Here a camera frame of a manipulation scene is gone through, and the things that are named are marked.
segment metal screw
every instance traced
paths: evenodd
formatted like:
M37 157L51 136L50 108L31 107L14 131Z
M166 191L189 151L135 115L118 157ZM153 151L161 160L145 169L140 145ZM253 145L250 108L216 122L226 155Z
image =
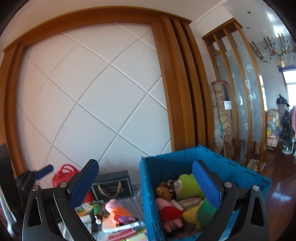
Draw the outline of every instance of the metal screw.
M230 182L225 182L224 185L227 187L227 188L231 188L232 187L232 184Z
M33 186L33 191L38 191L39 190L39 186L36 185L36 186Z
M259 187L258 187L257 185L254 185L254 186L253 186L253 189L254 189L255 191L258 191L258 190L259 190Z
M60 188L65 188L66 186L67 186L67 182L61 182L60 184L59 184L59 186L60 186Z

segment yellow and green plush toy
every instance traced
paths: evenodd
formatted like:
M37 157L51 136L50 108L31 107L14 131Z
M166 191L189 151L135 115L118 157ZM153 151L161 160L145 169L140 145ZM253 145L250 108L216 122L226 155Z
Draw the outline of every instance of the yellow and green plush toy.
M216 208L204 199L198 206L184 212L183 219L190 224L195 224L197 229L202 229L209 224L215 212Z
M205 197L193 174L182 174L174 185L179 201L190 197Z

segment red handbag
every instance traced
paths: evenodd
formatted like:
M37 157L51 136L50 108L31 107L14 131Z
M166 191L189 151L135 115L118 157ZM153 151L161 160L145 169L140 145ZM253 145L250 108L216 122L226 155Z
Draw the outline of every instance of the red handbag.
M52 186L56 187L58 186L61 182L69 182L70 179L74 176L74 174L80 172L76 167L70 165L70 164L65 164L60 167L58 172L53 176L52 178ZM85 196L83 202L92 202L94 200L94 196L91 193L91 190L87 193Z

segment gold rope handle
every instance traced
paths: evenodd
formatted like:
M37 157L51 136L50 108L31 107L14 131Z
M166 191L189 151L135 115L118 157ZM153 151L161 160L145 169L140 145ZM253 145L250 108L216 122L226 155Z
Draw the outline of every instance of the gold rope handle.
M117 195L119 194L119 191L120 191L120 189L121 189L121 182L118 182L117 193L116 193L115 195L113 195L113 196L108 196L108 195L106 195L106 194L104 193L104 191L102 190L100 184L98 185L98 189L99 189L99 191L100 191L100 193L101 193L102 195L104 195L104 196L106 196L106 197L108 197L108 198L117 197Z

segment blue plastic crate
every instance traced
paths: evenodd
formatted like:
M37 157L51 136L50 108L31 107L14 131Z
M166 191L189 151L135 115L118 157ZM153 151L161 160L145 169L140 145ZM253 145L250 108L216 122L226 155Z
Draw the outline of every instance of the blue plastic crate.
M257 185L261 189L263 198L266 198L271 187L270 178L260 176L257 172L244 168L238 163L228 160L201 145L173 153L143 157L140 162L140 173L149 241L165 240L154 198L154 190L162 181L173 179L174 174L192 173L192 164L198 159L202 160L222 181L229 181L242 188L250 188L252 185ZM229 236L237 215L238 211L232 214L220 240L225 240ZM197 233L195 236L182 239L182 241L195 241L200 234Z

